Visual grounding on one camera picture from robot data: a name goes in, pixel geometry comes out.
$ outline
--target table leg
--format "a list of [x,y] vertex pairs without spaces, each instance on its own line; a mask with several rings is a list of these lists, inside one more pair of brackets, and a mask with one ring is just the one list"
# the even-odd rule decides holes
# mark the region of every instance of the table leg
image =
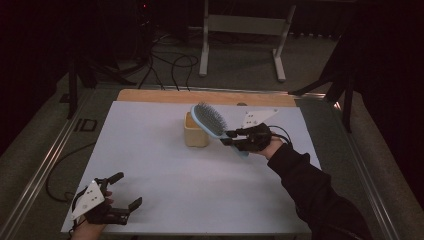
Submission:
[[296,5],[293,5],[290,7],[289,13],[287,15],[286,21],[283,26],[283,31],[281,32],[281,35],[280,35],[281,36],[280,44],[278,45],[277,49],[272,50],[275,69],[277,71],[277,77],[278,77],[277,80],[279,82],[286,81],[286,74],[284,73],[283,63],[281,61],[281,52],[283,50],[284,43],[286,42],[287,35],[289,34],[290,24],[292,22],[295,9],[296,9]]
[[203,48],[202,56],[200,57],[200,70],[199,75],[205,77],[208,74],[208,58],[209,58],[209,43],[208,43],[208,31],[209,31],[209,1],[205,0],[205,12],[203,16]]

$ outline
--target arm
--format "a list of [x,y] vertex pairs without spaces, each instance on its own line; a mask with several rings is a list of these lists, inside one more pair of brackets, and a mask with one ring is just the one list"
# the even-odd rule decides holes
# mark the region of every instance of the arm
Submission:
[[97,240],[105,227],[106,224],[91,224],[82,217],[71,240]]
[[[268,166],[281,177],[281,183],[296,203],[299,217],[308,223],[312,239],[372,239],[358,209],[331,187],[331,177],[301,155],[273,138],[258,154],[269,159]],[[359,238],[349,236],[354,233]]]

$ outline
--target hairbrush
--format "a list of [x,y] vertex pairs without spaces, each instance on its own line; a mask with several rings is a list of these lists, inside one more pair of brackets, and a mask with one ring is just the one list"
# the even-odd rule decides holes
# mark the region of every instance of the hairbrush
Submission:
[[[205,102],[200,102],[197,105],[194,105],[191,108],[191,117],[194,122],[201,129],[203,129],[209,136],[218,139],[228,138],[227,123],[224,118],[216,111],[212,106],[206,104]],[[235,146],[231,146],[236,153],[241,157],[246,157],[249,155],[249,152],[239,151]]]

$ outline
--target dark background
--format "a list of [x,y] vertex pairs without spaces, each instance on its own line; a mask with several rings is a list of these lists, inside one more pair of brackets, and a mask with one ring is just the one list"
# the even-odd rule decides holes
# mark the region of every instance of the dark background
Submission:
[[[229,2],[211,1],[210,12],[228,11]],[[134,8],[144,3],[149,8],[137,15]],[[203,21],[203,1],[198,0],[9,0],[0,4],[0,154],[55,92],[56,82],[67,73],[71,46],[78,45],[102,64],[113,66],[117,59],[132,57],[134,44],[142,48],[149,45],[148,41],[140,41],[146,33],[140,31],[144,29],[140,24],[147,20],[154,28],[168,30],[186,41],[188,26],[200,27]],[[399,168],[423,205],[421,9],[419,1],[382,1],[377,5],[304,2],[296,9],[291,32],[295,36],[338,39],[350,24],[323,76],[355,69],[355,90],[362,94]],[[255,1],[243,1],[237,2],[232,14],[284,17],[286,11],[287,6],[279,1],[261,3],[259,7]]]

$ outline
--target metal frame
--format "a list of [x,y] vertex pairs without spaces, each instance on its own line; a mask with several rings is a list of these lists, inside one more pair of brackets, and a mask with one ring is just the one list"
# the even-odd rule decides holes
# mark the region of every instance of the metal frame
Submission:
[[286,75],[281,61],[281,52],[289,33],[295,9],[296,5],[290,6],[286,19],[212,15],[209,14],[209,0],[205,0],[203,17],[203,47],[202,56],[200,58],[199,75],[205,77],[208,72],[209,31],[266,34],[280,36],[280,43],[276,49],[272,50],[272,56],[277,72],[277,80],[279,82],[285,82]]

